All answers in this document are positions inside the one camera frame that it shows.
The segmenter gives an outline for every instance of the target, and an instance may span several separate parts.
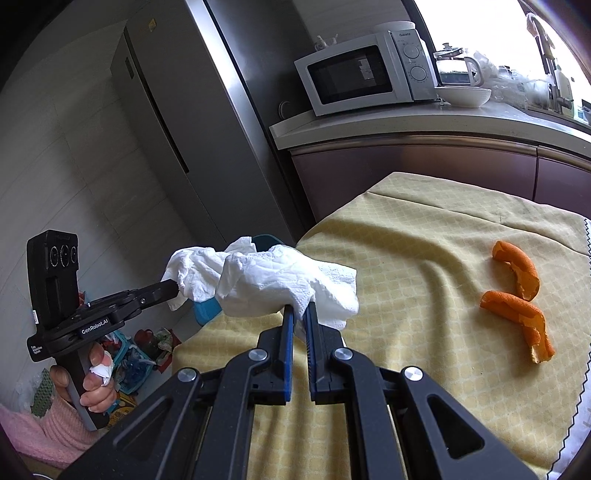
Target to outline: white container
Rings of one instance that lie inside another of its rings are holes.
[[[570,80],[564,73],[562,73],[560,65],[556,66],[554,74],[556,75],[556,86],[558,87],[558,90],[560,90],[560,96],[567,100],[573,100],[573,90],[570,87]],[[565,106],[562,107],[562,114],[574,118],[574,101],[571,108],[566,108]]]
[[[397,32],[398,30],[414,30],[415,24],[414,22],[409,22],[406,20],[399,20],[396,22],[386,22],[380,23],[375,27],[372,27],[372,33],[380,33],[380,32]]]
[[[453,106],[464,108],[478,108],[484,105],[491,97],[488,88],[468,86],[435,87],[436,93]]]

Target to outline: finger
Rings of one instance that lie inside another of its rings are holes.
[[[106,387],[100,387],[96,390],[84,393],[80,397],[80,404],[84,405],[85,407],[94,407],[106,398],[108,398],[109,395],[111,395],[111,393],[114,391],[115,383],[113,382],[113,379],[111,379],[111,381]]]
[[[63,367],[58,367],[57,365],[51,366],[49,369],[49,377],[56,388],[66,388],[70,383],[70,376],[68,375],[66,369]]]
[[[102,402],[95,405],[94,407],[89,407],[88,409],[92,412],[95,412],[95,413],[103,413],[103,412],[107,411],[113,403],[115,403],[116,399],[117,399],[117,392],[115,390],[112,390],[106,399],[104,399]]]
[[[106,367],[108,367],[110,364],[113,363],[113,359],[111,358],[111,355],[106,350],[103,353],[103,360],[101,363]]]
[[[70,394],[64,387],[56,387],[56,393],[65,401],[72,401]]]
[[[103,379],[96,374],[87,373],[82,381],[82,386],[84,387],[84,390],[92,392],[103,386]]]
[[[103,349],[102,345],[99,343],[94,343],[88,353],[88,359],[93,367],[96,367],[99,363],[103,361],[105,357],[105,350]]]

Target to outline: kettle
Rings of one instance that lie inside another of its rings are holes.
[[[482,70],[476,59],[465,54],[462,47],[443,44],[443,50],[433,54],[441,82],[444,85],[470,85],[479,87],[484,84]]]

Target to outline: cabinet door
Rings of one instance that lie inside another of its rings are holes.
[[[534,200],[591,218],[591,173],[540,158]]]
[[[317,221],[395,171],[459,181],[532,200],[536,161],[533,155],[439,145],[362,147],[294,156]]]

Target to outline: refrigerator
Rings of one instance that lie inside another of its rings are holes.
[[[291,0],[151,0],[111,72],[131,127],[198,245],[313,226],[269,127],[309,110],[294,61],[314,45]]]

